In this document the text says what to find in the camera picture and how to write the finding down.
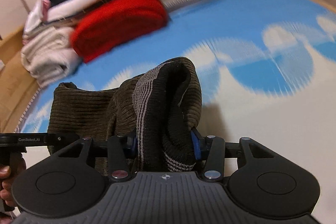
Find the person left hand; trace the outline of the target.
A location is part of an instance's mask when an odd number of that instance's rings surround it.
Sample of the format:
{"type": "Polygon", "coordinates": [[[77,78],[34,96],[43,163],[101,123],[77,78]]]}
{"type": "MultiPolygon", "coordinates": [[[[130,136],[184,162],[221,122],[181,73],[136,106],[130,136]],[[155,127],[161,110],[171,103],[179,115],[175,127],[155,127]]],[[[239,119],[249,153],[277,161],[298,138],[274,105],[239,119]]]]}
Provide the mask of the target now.
{"type": "Polygon", "coordinates": [[[26,162],[21,157],[17,169],[12,172],[9,166],[1,164],[1,200],[5,201],[7,206],[16,207],[11,188],[16,177],[26,170],[26,162]]]}

